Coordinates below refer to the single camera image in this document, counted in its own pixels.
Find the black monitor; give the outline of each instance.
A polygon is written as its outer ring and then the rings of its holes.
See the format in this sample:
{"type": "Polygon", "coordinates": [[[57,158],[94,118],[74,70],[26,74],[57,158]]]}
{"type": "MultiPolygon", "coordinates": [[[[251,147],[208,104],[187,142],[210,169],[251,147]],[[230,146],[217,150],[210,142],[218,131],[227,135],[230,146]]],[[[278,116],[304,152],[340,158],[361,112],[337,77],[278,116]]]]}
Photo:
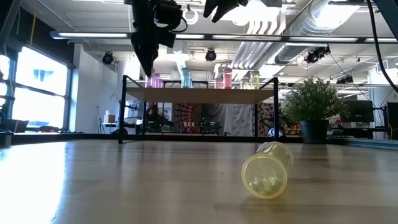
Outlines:
{"type": "Polygon", "coordinates": [[[368,100],[345,100],[349,116],[341,116],[341,122],[373,122],[373,103],[368,100]]]}

